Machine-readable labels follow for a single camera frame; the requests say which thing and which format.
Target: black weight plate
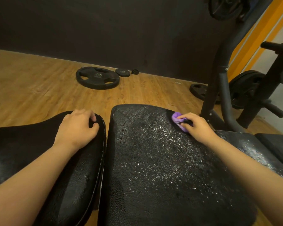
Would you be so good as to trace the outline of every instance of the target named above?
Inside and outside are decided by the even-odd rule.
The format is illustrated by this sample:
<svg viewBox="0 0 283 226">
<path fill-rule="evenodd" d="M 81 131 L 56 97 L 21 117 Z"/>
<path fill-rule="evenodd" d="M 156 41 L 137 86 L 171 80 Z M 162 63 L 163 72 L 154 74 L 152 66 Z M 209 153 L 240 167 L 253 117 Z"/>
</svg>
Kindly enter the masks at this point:
<svg viewBox="0 0 283 226">
<path fill-rule="evenodd" d="M 199 84 L 199 83 L 196 83 L 196 84 L 192 84 L 190 86 L 190 92 L 192 93 L 192 95 L 194 95 L 195 97 L 199 98 L 200 100 L 203 100 L 204 101 L 204 98 L 205 98 L 205 94 L 206 94 L 206 89 L 208 87 L 206 85 L 203 85 L 203 84 Z M 216 99 L 216 102 L 215 104 L 216 105 L 219 105 L 221 102 L 220 102 L 220 95 L 218 94 L 217 96 L 217 99 Z"/>
<path fill-rule="evenodd" d="M 209 0 L 208 11 L 216 20 L 228 20 L 242 9 L 240 0 Z"/>
<path fill-rule="evenodd" d="M 116 69 L 115 73 L 117 73 L 121 77 L 129 77 L 130 76 L 130 72 L 128 70 L 125 70 L 125 69 Z"/>
<path fill-rule="evenodd" d="M 111 89 L 119 84 L 117 73 L 104 68 L 83 67 L 78 69 L 75 76 L 78 83 L 91 89 Z"/>
<path fill-rule="evenodd" d="M 244 109 L 264 77 L 265 74 L 263 73 L 248 70 L 231 80 L 229 87 L 232 107 L 235 109 Z"/>
</svg>

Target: dark wall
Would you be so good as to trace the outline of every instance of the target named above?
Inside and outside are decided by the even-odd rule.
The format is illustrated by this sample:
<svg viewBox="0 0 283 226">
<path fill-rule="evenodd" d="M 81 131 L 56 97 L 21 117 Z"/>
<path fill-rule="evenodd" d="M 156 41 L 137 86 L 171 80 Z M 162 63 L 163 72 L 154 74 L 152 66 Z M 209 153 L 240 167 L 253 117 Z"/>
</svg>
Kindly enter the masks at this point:
<svg viewBox="0 0 283 226">
<path fill-rule="evenodd" d="M 207 83 L 234 21 L 203 0 L 0 0 L 0 49 Z"/>
</svg>

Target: forearm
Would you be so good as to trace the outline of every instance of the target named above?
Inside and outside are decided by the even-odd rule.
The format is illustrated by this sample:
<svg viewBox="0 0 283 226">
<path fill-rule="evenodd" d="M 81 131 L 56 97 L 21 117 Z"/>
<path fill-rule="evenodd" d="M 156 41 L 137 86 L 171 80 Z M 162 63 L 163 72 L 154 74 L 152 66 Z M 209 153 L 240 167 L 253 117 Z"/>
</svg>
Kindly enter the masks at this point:
<svg viewBox="0 0 283 226">
<path fill-rule="evenodd" d="M 283 225 L 283 178 L 225 140 L 207 143 L 274 225 Z"/>
<path fill-rule="evenodd" d="M 0 185 L 0 226 L 32 225 L 51 188 L 72 156 L 53 146 Z"/>
</svg>

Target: wood plank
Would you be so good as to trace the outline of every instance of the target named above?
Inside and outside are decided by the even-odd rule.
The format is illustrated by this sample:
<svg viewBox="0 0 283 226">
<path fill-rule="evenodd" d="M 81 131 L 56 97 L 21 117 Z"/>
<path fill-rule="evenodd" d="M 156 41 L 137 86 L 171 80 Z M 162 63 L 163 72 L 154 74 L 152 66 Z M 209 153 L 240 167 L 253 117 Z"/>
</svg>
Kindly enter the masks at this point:
<svg viewBox="0 0 283 226">
<path fill-rule="evenodd" d="M 0 50 L 0 127 L 33 124 L 64 111 L 85 108 L 100 114 L 108 128 L 112 107 L 131 103 L 183 114 L 200 113 L 203 102 L 189 92 L 192 82 L 140 73 L 121 78 L 116 88 L 93 90 L 75 79 L 77 69 L 89 65 Z M 220 106 L 215 110 L 221 115 Z M 233 113 L 238 117 L 240 111 L 233 109 Z M 252 122 L 248 132 L 280 133 L 260 117 Z M 96 225 L 97 214 L 94 211 L 86 225 Z M 266 222 L 259 214 L 256 226 L 269 225 Z"/>
</svg>

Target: textured leather surface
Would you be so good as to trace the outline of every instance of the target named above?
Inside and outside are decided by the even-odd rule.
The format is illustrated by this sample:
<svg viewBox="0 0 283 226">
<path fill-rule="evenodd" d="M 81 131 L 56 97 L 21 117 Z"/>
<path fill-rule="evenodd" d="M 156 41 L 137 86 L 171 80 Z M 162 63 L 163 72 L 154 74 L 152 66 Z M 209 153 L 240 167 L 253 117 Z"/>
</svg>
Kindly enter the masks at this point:
<svg viewBox="0 0 283 226">
<path fill-rule="evenodd" d="M 0 184 L 52 146 L 60 123 L 69 113 L 37 124 L 0 128 Z M 106 143 L 105 123 L 96 117 L 100 125 L 97 136 L 65 166 L 34 225 L 74 226 L 88 220 Z"/>
<path fill-rule="evenodd" d="M 281 163 L 283 163 L 283 135 L 258 133 L 255 136 Z"/>
<path fill-rule="evenodd" d="M 252 134 L 215 131 L 221 138 L 283 177 L 283 164 Z"/>
<path fill-rule="evenodd" d="M 112 109 L 98 225 L 252 225 L 256 209 L 243 189 L 173 113 Z"/>
</svg>

